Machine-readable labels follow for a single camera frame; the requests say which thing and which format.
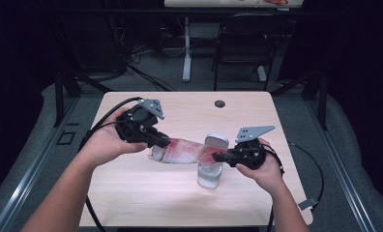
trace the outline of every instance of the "forearm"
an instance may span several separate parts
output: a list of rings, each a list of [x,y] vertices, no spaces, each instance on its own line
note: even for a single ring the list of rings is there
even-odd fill
[[[77,155],[22,231],[77,231],[93,171]]]
[[[300,210],[286,185],[272,194],[277,232],[309,231]]]

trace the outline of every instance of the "white table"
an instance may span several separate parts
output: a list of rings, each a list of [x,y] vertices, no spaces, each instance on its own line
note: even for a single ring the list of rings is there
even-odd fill
[[[275,126],[262,137],[279,155],[283,176],[297,203],[306,196],[291,157],[279,116],[266,92],[114,92],[104,95],[95,122],[117,103],[132,97],[161,100],[165,119],[155,128],[171,137],[203,143],[210,132],[234,147],[240,127]],[[217,108],[215,101],[225,102]],[[167,164],[148,159],[149,151],[125,154],[98,167],[89,197],[104,226],[227,227],[265,225],[270,195],[255,181],[225,164],[217,188],[197,183],[197,164]],[[302,211],[307,224],[310,210]],[[95,226],[86,207],[80,226]]]

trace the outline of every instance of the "person's right hand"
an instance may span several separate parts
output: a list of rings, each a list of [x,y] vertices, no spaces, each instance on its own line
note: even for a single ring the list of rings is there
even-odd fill
[[[270,143],[262,138],[258,138],[261,144],[270,146]],[[241,163],[236,165],[237,169],[245,176],[254,179],[264,190],[273,195],[278,189],[285,186],[280,172],[280,165],[270,154],[266,155],[266,160],[257,169],[251,170]]]

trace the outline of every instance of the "plastic bottle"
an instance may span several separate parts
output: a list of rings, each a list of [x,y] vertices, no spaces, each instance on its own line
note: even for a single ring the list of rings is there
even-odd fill
[[[203,165],[213,165],[212,154],[224,152],[224,149],[191,142],[180,138],[169,138],[170,144],[161,148],[152,148],[150,159],[166,163],[193,163],[198,162]]]

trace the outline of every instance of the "black metal bar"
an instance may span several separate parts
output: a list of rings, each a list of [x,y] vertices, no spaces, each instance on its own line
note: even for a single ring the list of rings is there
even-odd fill
[[[100,90],[100,91],[102,91],[104,93],[112,92],[113,91],[113,90],[107,88],[106,86],[102,85],[98,81],[93,80],[92,78],[90,78],[89,76],[85,75],[84,73],[82,73],[80,71],[76,71],[76,70],[73,70],[73,69],[68,69],[68,73],[70,73],[71,75],[74,75],[75,77],[77,77],[78,79],[80,79],[82,81],[85,81],[89,85],[97,88],[98,90]]]
[[[301,84],[304,81],[312,78],[317,73],[318,73],[318,71],[309,72],[309,73],[307,73],[307,74],[305,74],[305,75],[303,75],[297,79],[294,79],[294,80],[288,82],[286,85],[279,87],[279,89],[271,92],[271,96],[278,96],[278,95],[284,93],[285,91],[292,89],[294,86]]]
[[[321,78],[323,76],[322,71],[317,71],[315,75],[307,79],[307,85],[301,94],[304,101],[311,101],[315,98],[318,90],[321,88]]]
[[[65,68],[62,68],[63,73],[63,86],[65,87],[68,94],[73,98],[79,98],[82,94],[82,90],[80,89],[77,81],[74,79],[74,75],[68,72]]]
[[[54,128],[57,128],[64,118],[64,98],[62,74],[58,72],[55,76],[55,97],[56,97],[56,121]]]
[[[318,121],[323,130],[327,130],[326,112],[327,112],[327,86],[328,79],[325,73],[321,74],[321,89],[318,103]]]

